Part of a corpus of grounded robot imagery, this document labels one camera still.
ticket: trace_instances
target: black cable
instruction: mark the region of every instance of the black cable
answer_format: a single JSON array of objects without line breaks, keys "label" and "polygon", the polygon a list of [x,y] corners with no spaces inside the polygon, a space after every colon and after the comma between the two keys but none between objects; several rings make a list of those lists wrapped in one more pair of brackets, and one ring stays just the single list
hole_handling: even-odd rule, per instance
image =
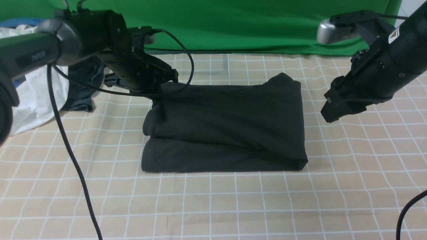
[{"label": "black cable", "polygon": [[171,95],[174,95],[174,94],[182,92],[184,89],[186,89],[188,87],[188,85],[190,85],[191,80],[193,79],[193,75],[194,75],[194,61],[193,61],[193,58],[192,58],[191,54],[188,52],[188,50],[184,47],[184,45],[172,33],[168,32],[166,30],[163,30],[163,29],[155,29],[154,30],[154,33],[158,33],[158,32],[166,33],[173,40],[175,40],[176,43],[178,43],[179,46],[182,48],[182,50],[184,51],[184,53],[187,54],[188,58],[190,59],[190,63],[191,63],[191,72],[190,72],[190,77],[188,78],[187,83],[182,88],[180,88],[180,89],[178,89],[176,91],[170,92],[170,93],[164,93],[164,94],[131,94],[131,93],[122,93],[122,92],[105,90],[105,89],[102,89],[102,88],[94,87],[94,86],[89,85],[89,84],[85,84],[85,83],[81,83],[81,82],[78,82],[78,81],[74,81],[73,79],[69,78],[69,76],[67,76],[64,72],[62,72],[56,65],[52,65],[52,67],[62,77],[64,77],[65,79],[67,79],[71,83],[74,83],[76,85],[79,85],[79,86],[82,86],[82,87],[85,87],[85,88],[90,88],[92,90],[96,90],[96,91],[108,93],[108,94],[116,94],[116,95],[123,95],[123,96],[132,96],[132,97],[148,97],[148,98],[159,98],[159,97],[171,96]]},{"label": "black cable", "polygon": [[69,76],[67,76],[64,72],[62,72],[55,64],[48,64],[47,65],[47,86],[49,88],[49,97],[50,97],[50,102],[52,103],[52,109],[53,109],[53,113],[55,115],[55,120],[56,120],[56,123],[58,124],[59,132],[61,133],[62,140],[64,141],[65,148],[67,149],[68,155],[70,155],[71,161],[73,162],[74,167],[76,168],[77,174],[79,175],[80,181],[82,183],[82,188],[83,188],[83,192],[85,194],[86,203],[88,205],[89,214],[91,216],[92,223],[94,224],[95,231],[97,232],[99,240],[102,240],[102,234],[101,234],[101,230],[99,228],[97,219],[95,217],[94,209],[92,207],[91,199],[90,199],[90,196],[89,196],[89,190],[88,190],[88,187],[86,185],[85,177],[84,177],[84,175],[82,173],[82,170],[80,169],[80,166],[79,166],[79,163],[77,162],[76,157],[74,156],[73,150],[71,149],[70,142],[68,141],[67,135],[65,134],[64,126],[62,125],[62,122],[61,122],[61,117],[59,116],[58,107],[56,106],[55,95],[54,95],[54,92],[53,92],[53,84],[52,84],[52,68],[55,69],[61,76],[63,76],[69,82],[72,82],[74,84],[80,85],[82,87],[86,87],[86,88],[94,89],[96,91],[110,93],[110,94],[124,95],[124,96],[135,96],[135,97],[156,98],[156,97],[170,96],[170,95],[174,95],[174,94],[177,94],[179,92],[182,92],[184,89],[186,89],[188,87],[188,85],[190,85],[191,80],[193,79],[193,74],[194,74],[194,61],[193,61],[193,58],[191,57],[191,55],[188,52],[188,50],[184,47],[184,45],[172,33],[168,32],[166,30],[162,30],[162,29],[157,29],[157,30],[155,30],[155,32],[164,32],[167,35],[169,35],[171,38],[173,38],[182,47],[183,51],[190,58],[190,62],[191,62],[191,73],[190,73],[190,77],[188,78],[187,83],[182,88],[180,88],[180,89],[178,89],[178,90],[176,90],[174,92],[165,93],[165,94],[140,94],[140,95],[138,95],[138,94],[129,94],[129,93],[121,93],[121,92],[116,92],[116,91],[104,90],[104,89],[101,89],[101,88],[96,88],[96,87],[91,86],[89,84],[84,84],[84,83],[80,83],[78,81],[74,81]]},{"label": "black cable", "polygon": [[402,209],[401,214],[399,215],[399,219],[398,219],[398,224],[396,226],[396,240],[400,240],[401,237],[401,231],[402,231],[402,223],[403,223],[403,218],[405,217],[405,214],[408,212],[408,210],[415,204],[417,203],[419,200],[423,199],[424,197],[427,196],[427,190],[425,190],[424,192],[418,194],[416,197],[414,197],[413,199],[411,199],[411,201],[409,201],[405,207]]},{"label": "black cable", "polygon": [[393,19],[402,19],[402,20],[408,19],[408,17],[393,16],[393,15],[386,15],[386,14],[380,14],[380,17],[383,17],[383,18],[393,18]]},{"label": "black cable", "polygon": [[74,156],[73,150],[71,149],[70,142],[67,139],[67,135],[65,134],[64,126],[62,125],[62,122],[61,122],[61,117],[59,116],[58,107],[56,106],[55,95],[53,92],[53,85],[52,85],[52,65],[51,64],[47,65],[47,86],[49,88],[50,102],[52,103],[53,114],[55,115],[55,120],[56,120],[56,123],[58,124],[59,132],[61,133],[62,140],[64,141],[65,148],[67,149],[67,152],[70,155],[71,161],[73,162],[74,167],[76,168],[77,174],[79,175],[80,181],[82,183],[83,192],[85,194],[86,203],[87,203],[88,209],[89,209],[89,214],[91,216],[92,222],[94,223],[94,227],[95,227],[95,230],[97,232],[98,239],[102,240],[101,230],[99,228],[97,219],[95,217],[95,213],[94,213],[94,209],[92,207],[91,199],[89,196],[89,190],[88,190],[88,186],[86,185],[85,177],[82,173],[82,170],[80,169],[80,166],[76,160],[76,157]]}]

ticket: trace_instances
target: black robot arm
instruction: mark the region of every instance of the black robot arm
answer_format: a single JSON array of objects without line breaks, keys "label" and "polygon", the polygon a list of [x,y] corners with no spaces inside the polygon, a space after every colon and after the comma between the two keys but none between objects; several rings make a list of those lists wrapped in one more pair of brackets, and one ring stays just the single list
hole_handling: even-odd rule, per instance
[{"label": "black robot arm", "polygon": [[319,26],[320,43],[360,36],[369,45],[353,56],[349,73],[335,78],[326,92],[321,113],[328,123],[392,99],[427,70],[427,3],[396,29],[379,17],[358,11],[332,16]]},{"label": "black robot arm", "polygon": [[131,94],[157,94],[160,84],[178,82],[178,72],[144,52],[159,30],[126,27],[113,11],[78,8],[55,11],[35,33],[0,39],[0,146],[12,126],[12,106],[19,105],[13,81],[47,64],[68,66],[97,56]]}]

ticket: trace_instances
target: black cloth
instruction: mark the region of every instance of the black cloth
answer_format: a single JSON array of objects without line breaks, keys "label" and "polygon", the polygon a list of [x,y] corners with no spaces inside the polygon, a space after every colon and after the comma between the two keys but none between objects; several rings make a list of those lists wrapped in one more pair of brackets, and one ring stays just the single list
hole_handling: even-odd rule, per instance
[{"label": "black cloth", "polygon": [[284,73],[262,85],[190,85],[153,99],[143,132],[145,172],[297,171],[307,163],[301,84]]},{"label": "black cloth", "polygon": [[[105,64],[97,57],[90,57],[68,67],[68,77],[74,81],[101,87],[104,80]],[[68,98],[62,110],[86,111],[94,110],[92,95],[95,90],[70,82]]]}]

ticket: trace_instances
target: green screen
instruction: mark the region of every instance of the green screen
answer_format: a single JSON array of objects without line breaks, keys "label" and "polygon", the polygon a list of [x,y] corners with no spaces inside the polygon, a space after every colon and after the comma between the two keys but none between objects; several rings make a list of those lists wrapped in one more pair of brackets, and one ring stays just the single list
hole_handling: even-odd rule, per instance
[{"label": "green screen", "polygon": [[[75,9],[77,0],[69,0]],[[88,0],[84,7],[123,14],[128,27],[152,26],[174,34],[189,50],[240,53],[353,55],[360,39],[321,45],[317,27],[335,14],[372,10],[395,15],[401,0]],[[51,18],[62,0],[6,0],[0,20]],[[180,50],[167,35],[156,35],[149,50]]]}]

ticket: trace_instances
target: warning label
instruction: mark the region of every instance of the warning label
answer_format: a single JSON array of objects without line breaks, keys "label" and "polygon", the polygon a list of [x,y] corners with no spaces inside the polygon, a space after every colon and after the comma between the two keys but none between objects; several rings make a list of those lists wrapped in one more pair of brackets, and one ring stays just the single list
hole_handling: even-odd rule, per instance
[{"label": "warning label", "polygon": [[398,26],[398,27],[396,28],[396,30],[394,30],[394,31],[390,34],[390,36],[389,36],[389,44],[390,44],[390,43],[392,43],[394,40],[396,40],[396,39],[399,37],[399,35],[400,35],[399,27],[400,27],[400,26]]}]

